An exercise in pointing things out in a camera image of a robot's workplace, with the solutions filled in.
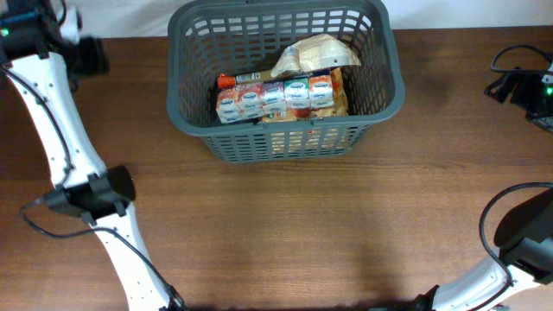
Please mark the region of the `yellow coffee sachet bag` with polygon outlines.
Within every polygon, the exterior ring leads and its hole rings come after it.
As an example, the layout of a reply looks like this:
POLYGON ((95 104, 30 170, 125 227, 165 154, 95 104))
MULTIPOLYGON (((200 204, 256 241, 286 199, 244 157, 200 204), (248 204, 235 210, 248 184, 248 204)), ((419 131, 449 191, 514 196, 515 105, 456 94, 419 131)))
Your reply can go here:
POLYGON ((344 90, 341 69, 330 71, 333 83, 333 100, 330 106, 308 109, 288 109, 286 112, 271 113, 259 119, 260 123, 282 123, 304 121, 311 118, 344 117, 348 115, 348 101, 344 90))

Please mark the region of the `blue toothpaste box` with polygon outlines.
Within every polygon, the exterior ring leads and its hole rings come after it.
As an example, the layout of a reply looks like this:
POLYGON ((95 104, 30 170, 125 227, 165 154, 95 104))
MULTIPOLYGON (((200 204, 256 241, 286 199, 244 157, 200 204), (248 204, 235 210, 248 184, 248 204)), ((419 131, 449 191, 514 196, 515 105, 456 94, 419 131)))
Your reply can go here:
POLYGON ((288 109, 330 106, 333 83, 328 70, 265 82, 261 89, 217 89, 215 110, 223 124, 255 121, 288 109))

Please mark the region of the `orange biscuit packet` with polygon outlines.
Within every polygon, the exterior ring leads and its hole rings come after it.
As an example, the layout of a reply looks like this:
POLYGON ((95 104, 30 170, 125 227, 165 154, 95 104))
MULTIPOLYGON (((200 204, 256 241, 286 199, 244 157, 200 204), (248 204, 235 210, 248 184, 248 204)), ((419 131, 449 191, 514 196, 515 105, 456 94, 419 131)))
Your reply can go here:
POLYGON ((271 70, 252 73, 241 73, 234 76, 222 73, 216 79, 216 86, 218 90, 225 90, 230 88, 237 88, 238 90, 242 90, 245 88, 261 89, 265 82, 276 81, 278 79, 283 79, 284 77, 284 73, 277 76, 272 76, 271 70))

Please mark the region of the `beige paper bag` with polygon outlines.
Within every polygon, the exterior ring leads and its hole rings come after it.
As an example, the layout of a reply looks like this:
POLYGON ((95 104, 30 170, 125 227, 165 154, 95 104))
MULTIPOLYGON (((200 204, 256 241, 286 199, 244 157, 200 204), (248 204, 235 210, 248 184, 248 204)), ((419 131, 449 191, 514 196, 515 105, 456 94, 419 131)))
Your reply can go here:
POLYGON ((319 71, 330 67, 360 66, 359 57, 331 35, 314 35, 285 48, 271 69, 272 78, 319 71))

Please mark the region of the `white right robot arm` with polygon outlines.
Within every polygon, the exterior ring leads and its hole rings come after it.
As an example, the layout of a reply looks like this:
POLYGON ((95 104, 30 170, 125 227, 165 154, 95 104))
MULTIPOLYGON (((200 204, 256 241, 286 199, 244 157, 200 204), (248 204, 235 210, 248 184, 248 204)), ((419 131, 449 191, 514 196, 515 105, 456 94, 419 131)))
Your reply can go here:
MULTIPOLYGON (((509 98, 525 109, 531 123, 545 130, 552 128, 551 69, 505 70, 484 93, 500 103, 509 98)), ((523 290, 552 283, 552 183, 526 182, 496 194, 480 215, 479 236, 487 257, 458 279, 419 295, 404 309, 493 310, 523 290), (490 246, 485 223, 492 207, 506 195, 530 188, 543 191, 503 217, 494 234, 494 246, 490 246)))

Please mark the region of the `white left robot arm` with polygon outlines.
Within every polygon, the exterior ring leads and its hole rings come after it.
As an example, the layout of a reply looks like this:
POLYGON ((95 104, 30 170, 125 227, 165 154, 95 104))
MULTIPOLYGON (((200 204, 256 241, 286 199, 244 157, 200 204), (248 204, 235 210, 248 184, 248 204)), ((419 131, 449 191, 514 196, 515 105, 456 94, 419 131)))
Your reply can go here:
POLYGON ((41 139, 53 189, 24 205, 23 221, 55 239, 98 237, 130 310, 184 310, 151 262, 137 224, 136 189, 124 166, 107 168, 73 100, 80 79, 109 71, 99 38, 83 36, 74 6, 1 3, 1 74, 19 92, 41 139))

